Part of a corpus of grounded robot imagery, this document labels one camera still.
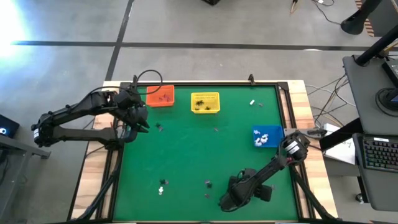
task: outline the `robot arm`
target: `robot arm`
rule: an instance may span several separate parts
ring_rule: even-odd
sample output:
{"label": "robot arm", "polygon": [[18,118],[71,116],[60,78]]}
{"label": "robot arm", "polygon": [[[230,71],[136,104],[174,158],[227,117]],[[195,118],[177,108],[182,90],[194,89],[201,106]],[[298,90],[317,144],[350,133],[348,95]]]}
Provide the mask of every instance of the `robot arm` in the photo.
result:
{"label": "robot arm", "polygon": [[102,130],[67,129],[60,125],[86,115],[109,113],[127,124],[131,129],[126,133],[124,140],[135,140],[137,133],[147,133],[149,128],[146,122],[147,110],[141,96],[131,85],[115,91],[90,92],[79,103],[66,105],[57,111],[43,114],[37,124],[32,125],[34,141],[39,146],[49,147],[59,141],[98,141],[106,148],[118,144],[117,131],[113,128]]}
{"label": "robot arm", "polygon": [[[245,169],[240,172],[241,177],[231,176],[227,192],[220,199],[220,207],[223,212],[233,212],[250,202],[254,196],[264,201],[271,199],[272,189],[263,185],[267,179],[287,166],[293,166],[307,158],[310,141],[300,132],[296,131],[286,136],[279,144],[275,157],[256,172],[254,169]],[[335,220],[305,184],[294,169],[294,179],[301,186],[304,194],[310,199],[313,206],[323,219]]]}

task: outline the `yellow bin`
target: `yellow bin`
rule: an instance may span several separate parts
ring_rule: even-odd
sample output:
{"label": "yellow bin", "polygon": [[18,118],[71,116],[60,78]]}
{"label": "yellow bin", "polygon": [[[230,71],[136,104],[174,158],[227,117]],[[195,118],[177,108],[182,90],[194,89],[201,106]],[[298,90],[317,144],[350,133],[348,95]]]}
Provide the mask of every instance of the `yellow bin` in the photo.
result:
{"label": "yellow bin", "polygon": [[220,111],[219,93],[192,93],[191,110],[195,114],[209,114]]}

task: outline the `wooden table frame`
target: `wooden table frame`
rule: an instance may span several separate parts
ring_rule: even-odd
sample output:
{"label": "wooden table frame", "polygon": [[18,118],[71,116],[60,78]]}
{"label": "wooden table frame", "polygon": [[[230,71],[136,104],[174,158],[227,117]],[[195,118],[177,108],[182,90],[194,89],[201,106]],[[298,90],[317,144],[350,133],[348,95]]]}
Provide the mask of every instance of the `wooden table frame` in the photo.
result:
{"label": "wooden table frame", "polygon": [[[104,86],[120,86],[121,81],[105,81]],[[139,82],[139,86],[156,85],[159,83],[146,81]],[[164,81],[164,84],[174,85],[247,85],[253,83],[249,80],[244,81]],[[308,101],[307,91],[302,80],[288,80],[288,81],[256,81],[256,85],[269,85],[275,86],[279,90],[278,102],[280,116],[284,128],[313,128],[313,116]],[[113,122],[113,117],[110,114],[102,114],[96,116],[94,122],[94,129],[103,129],[109,127]],[[318,141],[311,139],[311,145],[319,146]],[[89,142],[86,153],[99,148],[101,146],[98,142]],[[105,149],[96,151],[83,161],[79,179],[76,185],[75,194],[72,199],[68,220],[71,218],[79,217],[93,201],[96,194],[99,192],[104,177],[109,175],[109,171],[113,170],[114,163],[118,156],[118,152],[109,152]],[[311,191],[314,193],[319,202],[326,208],[326,210],[337,217],[337,211],[333,200],[333,195],[326,173],[326,167],[323,162],[321,151],[315,148],[308,148],[308,157],[302,167],[297,166],[296,169],[300,175],[310,186]],[[296,207],[298,216],[302,218],[320,218],[319,214],[312,206],[308,206],[306,199],[301,188],[297,183],[293,182],[294,192],[296,196]],[[117,186],[112,186],[104,200],[102,209],[92,216],[92,218],[109,218],[113,219],[114,203],[116,200]]]}

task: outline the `green tabletop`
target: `green tabletop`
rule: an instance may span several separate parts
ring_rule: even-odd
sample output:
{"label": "green tabletop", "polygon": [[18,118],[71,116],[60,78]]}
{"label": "green tabletop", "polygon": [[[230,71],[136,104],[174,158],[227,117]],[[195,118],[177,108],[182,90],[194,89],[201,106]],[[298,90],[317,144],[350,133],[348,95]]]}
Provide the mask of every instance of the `green tabletop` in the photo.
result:
{"label": "green tabletop", "polygon": [[[193,92],[219,92],[221,111],[192,113]],[[253,198],[231,213],[218,206],[231,175],[258,170],[275,154],[276,148],[254,147],[252,138],[255,124],[282,125],[275,87],[176,86],[173,106],[148,112],[149,133],[124,149],[115,221],[297,220],[288,169],[265,182],[275,188],[270,202]],[[169,181],[162,195],[160,179]]]}

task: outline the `white paper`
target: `white paper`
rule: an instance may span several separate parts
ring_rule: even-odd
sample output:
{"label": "white paper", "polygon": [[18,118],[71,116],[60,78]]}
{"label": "white paper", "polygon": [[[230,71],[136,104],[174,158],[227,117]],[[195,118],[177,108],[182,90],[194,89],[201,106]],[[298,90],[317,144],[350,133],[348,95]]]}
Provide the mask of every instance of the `white paper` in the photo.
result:
{"label": "white paper", "polygon": [[[328,132],[326,135],[329,135],[339,130],[339,127],[332,124],[325,124],[323,129],[327,130]],[[355,165],[355,146],[353,139],[351,138],[327,150],[325,156]]]}

